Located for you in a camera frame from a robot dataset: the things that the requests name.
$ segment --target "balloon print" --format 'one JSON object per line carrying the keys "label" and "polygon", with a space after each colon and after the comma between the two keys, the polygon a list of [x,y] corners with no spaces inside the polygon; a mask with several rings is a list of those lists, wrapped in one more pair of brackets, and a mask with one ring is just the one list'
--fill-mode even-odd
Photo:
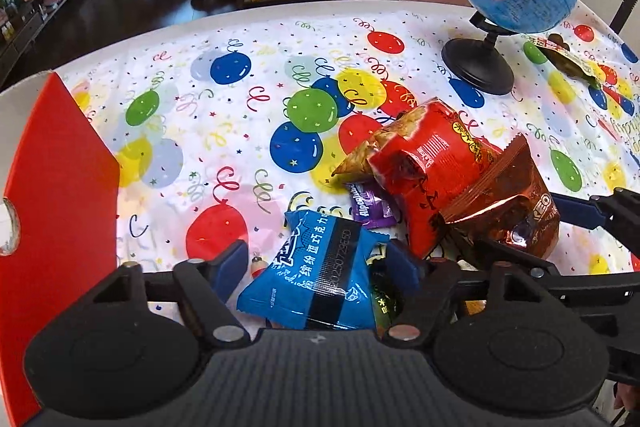
{"label": "balloon print", "polygon": [[369,43],[381,52],[398,55],[404,51],[404,42],[391,33],[371,32],[367,35]]}
{"label": "balloon print", "polygon": [[450,78],[449,84],[466,106],[479,108],[484,105],[482,93],[468,82],[458,78]]}
{"label": "balloon print", "polygon": [[238,239],[248,242],[242,214],[226,203],[215,204],[204,210],[187,230],[187,256],[212,261]]}
{"label": "balloon print", "polygon": [[336,80],[340,92],[358,109],[376,109],[385,103],[385,88],[369,71],[347,68]]}
{"label": "balloon print", "polygon": [[338,109],[338,118],[342,118],[347,116],[355,106],[353,103],[349,102],[344,95],[340,92],[340,88],[338,87],[338,81],[332,79],[329,76],[324,76],[316,80],[311,86],[313,89],[321,89],[328,95],[330,95],[334,101],[335,105]]}
{"label": "balloon print", "polygon": [[184,158],[178,144],[168,138],[163,138],[154,147],[153,158],[145,172],[140,173],[140,179],[151,188],[168,187],[180,175]]}
{"label": "balloon print", "polygon": [[574,88],[566,81],[564,75],[560,73],[560,71],[551,71],[546,81],[548,82],[551,91],[553,91],[553,94],[561,103],[564,103],[564,105],[575,100],[576,94]]}
{"label": "balloon print", "polygon": [[335,169],[347,158],[342,151],[337,136],[324,139],[324,153],[320,163],[310,172],[316,187],[328,194],[345,194],[347,192],[339,176],[331,176]]}
{"label": "balloon print", "polygon": [[153,152],[145,137],[127,144],[115,155],[120,164],[120,187],[128,187],[140,180],[151,165]]}
{"label": "balloon print", "polygon": [[599,108],[607,110],[607,97],[603,90],[589,86],[589,94]]}
{"label": "balloon print", "polygon": [[626,96],[622,96],[609,86],[602,86],[602,90],[607,93],[629,116],[633,116],[636,106]]}
{"label": "balloon print", "polygon": [[231,52],[216,58],[211,65],[211,78],[226,86],[242,80],[251,71],[251,59],[240,52]]}
{"label": "balloon print", "polygon": [[287,102],[287,116],[302,132],[325,132],[338,123],[338,107],[322,89],[304,89]]}
{"label": "balloon print", "polygon": [[582,188],[580,171],[578,171],[574,161],[569,156],[556,149],[551,149],[551,162],[558,173],[562,185],[572,192],[578,192]]}
{"label": "balloon print", "polygon": [[618,83],[618,74],[616,73],[616,70],[609,68],[608,66],[604,66],[603,64],[598,64],[598,66],[602,71],[604,71],[606,76],[604,81],[609,84],[609,86],[615,86]]}
{"label": "balloon print", "polygon": [[571,122],[569,122],[562,107],[543,104],[542,116],[544,116],[546,124],[555,133],[565,138],[572,135]]}
{"label": "balloon print", "polygon": [[595,34],[593,33],[593,29],[590,26],[585,24],[577,25],[574,28],[574,33],[576,37],[585,42],[591,42],[595,38]]}
{"label": "balloon print", "polygon": [[622,54],[625,55],[626,60],[628,60],[629,62],[635,64],[638,61],[638,57],[636,56],[636,54],[631,50],[631,48],[629,46],[627,46],[626,44],[622,44],[622,46],[620,46],[622,49]]}
{"label": "balloon print", "polygon": [[625,171],[617,162],[610,162],[602,172],[602,177],[612,193],[616,187],[626,188]]}
{"label": "balloon print", "polygon": [[338,139],[342,150],[350,154],[364,140],[375,131],[382,128],[382,124],[365,114],[354,114],[344,120],[338,129]]}
{"label": "balloon print", "polygon": [[414,95],[406,87],[391,80],[383,80],[382,86],[386,91],[386,101],[380,106],[380,111],[392,118],[397,118],[404,111],[411,111],[418,105]]}
{"label": "balloon print", "polygon": [[548,58],[545,57],[545,54],[543,54],[543,52],[541,52],[533,42],[525,42],[522,46],[522,50],[524,51],[525,56],[538,66],[540,64],[544,64],[548,60]]}
{"label": "balloon print", "polygon": [[203,53],[191,63],[191,76],[195,80],[209,82],[212,79],[211,67],[213,61],[224,55],[220,50],[212,50]]}
{"label": "balloon print", "polygon": [[158,110],[160,97],[154,90],[142,93],[137,97],[125,114],[127,123],[132,126],[143,124],[147,118]]}
{"label": "balloon print", "polygon": [[300,174],[318,165],[322,141],[317,133],[305,133],[287,121],[276,129],[269,147],[273,162],[282,170]]}

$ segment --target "red snack bag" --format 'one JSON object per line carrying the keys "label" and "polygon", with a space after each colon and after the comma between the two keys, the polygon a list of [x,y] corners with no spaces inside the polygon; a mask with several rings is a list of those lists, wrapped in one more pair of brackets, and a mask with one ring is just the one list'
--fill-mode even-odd
{"label": "red snack bag", "polygon": [[[372,172],[404,210],[409,247],[423,258],[441,239],[439,210],[475,183],[499,153],[469,133],[452,108],[432,99],[374,133],[336,173]],[[358,171],[354,158],[363,156],[368,165]]]}

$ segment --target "yellow balloon print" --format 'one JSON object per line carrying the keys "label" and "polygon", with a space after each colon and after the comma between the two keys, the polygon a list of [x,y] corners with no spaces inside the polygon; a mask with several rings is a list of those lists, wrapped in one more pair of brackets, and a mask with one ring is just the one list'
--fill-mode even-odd
{"label": "yellow balloon print", "polygon": [[547,82],[560,102],[566,105],[574,101],[576,97],[574,88],[566,81],[564,75],[562,75],[560,71],[552,71],[549,74]]}
{"label": "yellow balloon print", "polygon": [[151,165],[153,151],[145,137],[124,146],[115,155],[120,164],[120,187],[137,182]]}
{"label": "yellow balloon print", "polygon": [[608,94],[605,93],[605,96],[607,97],[607,110],[613,118],[619,120],[622,117],[622,108]]}
{"label": "yellow balloon print", "polygon": [[85,112],[86,108],[89,107],[89,102],[91,102],[91,96],[86,91],[78,91],[74,95],[74,100],[76,100],[80,110]]}
{"label": "yellow balloon print", "polygon": [[589,275],[604,275],[611,273],[607,260],[598,254],[590,256],[589,259]]}
{"label": "yellow balloon print", "polygon": [[325,138],[322,140],[324,146],[324,152],[322,158],[316,167],[310,172],[311,179],[314,185],[320,188],[323,192],[328,194],[345,194],[347,189],[340,181],[340,176],[334,176],[331,174],[334,172],[342,160],[347,158],[346,154],[342,151],[340,140],[337,135]]}
{"label": "yellow balloon print", "polygon": [[616,187],[626,188],[625,171],[619,163],[610,162],[602,172],[602,177],[610,192]]}
{"label": "yellow balloon print", "polygon": [[386,102],[385,87],[367,71],[348,68],[335,79],[340,92],[356,109],[376,109]]}
{"label": "yellow balloon print", "polygon": [[634,92],[631,90],[631,85],[626,80],[622,80],[620,78],[616,87],[618,88],[618,92],[622,96],[628,98],[629,100],[634,99]]}

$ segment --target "purple candy wrapper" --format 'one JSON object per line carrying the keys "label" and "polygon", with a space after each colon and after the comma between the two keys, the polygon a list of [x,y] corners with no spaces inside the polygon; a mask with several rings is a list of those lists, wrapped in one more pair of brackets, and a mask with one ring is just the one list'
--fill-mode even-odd
{"label": "purple candy wrapper", "polygon": [[347,184],[353,201],[353,219],[366,229],[381,229],[398,224],[384,192],[377,183]]}

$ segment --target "red balloon print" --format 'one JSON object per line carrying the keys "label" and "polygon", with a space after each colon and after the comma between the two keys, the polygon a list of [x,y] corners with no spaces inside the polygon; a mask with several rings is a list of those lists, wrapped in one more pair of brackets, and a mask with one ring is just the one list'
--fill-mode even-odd
{"label": "red balloon print", "polygon": [[398,55],[404,51],[404,42],[391,33],[371,32],[367,35],[370,44],[381,52]]}
{"label": "red balloon print", "polygon": [[249,243],[242,214],[226,203],[215,204],[201,213],[187,230],[187,256],[211,261],[236,239]]}
{"label": "red balloon print", "polygon": [[609,68],[608,66],[603,66],[602,64],[598,64],[600,69],[604,71],[604,74],[607,75],[607,80],[605,82],[609,84],[609,86],[615,86],[618,83],[618,74],[616,70],[613,68]]}
{"label": "red balloon print", "polygon": [[593,29],[584,24],[577,25],[574,28],[574,33],[579,39],[582,39],[585,42],[591,42],[596,38],[596,35],[593,33]]}
{"label": "red balloon print", "polygon": [[358,145],[369,138],[382,124],[364,114],[352,114],[338,129],[338,140],[345,154],[350,154]]}
{"label": "red balloon print", "polygon": [[384,80],[382,85],[386,90],[386,102],[380,106],[380,111],[393,118],[397,118],[402,111],[411,111],[418,105],[414,95],[406,87]]}

